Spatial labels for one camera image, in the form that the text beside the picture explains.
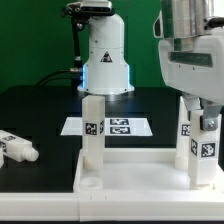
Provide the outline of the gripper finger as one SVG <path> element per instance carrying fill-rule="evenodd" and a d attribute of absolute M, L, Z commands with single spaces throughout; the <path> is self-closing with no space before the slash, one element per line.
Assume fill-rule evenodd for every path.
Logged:
<path fill-rule="evenodd" d="M 191 119 L 191 113 L 201 109 L 200 99 L 196 95 L 189 93 L 182 94 L 183 99 L 183 114 L 186 121 Z"/>
<path fill-rule="evenodd" d="M 200 118 L 201 129 L 205 131 L 215 131 L 218 128 L 218 116 L 222 106 L 205 99 L 202 99 L 201 103 L 203 109 L 203 114 Z"/>

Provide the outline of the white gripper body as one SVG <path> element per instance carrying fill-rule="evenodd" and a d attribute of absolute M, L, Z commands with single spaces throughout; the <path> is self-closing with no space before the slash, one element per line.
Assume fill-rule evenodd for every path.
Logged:
<path fill-rule="evenodd" d="M 160 10 L 154 36 L 167 86 L 224 104 L 224 17 Z"/>

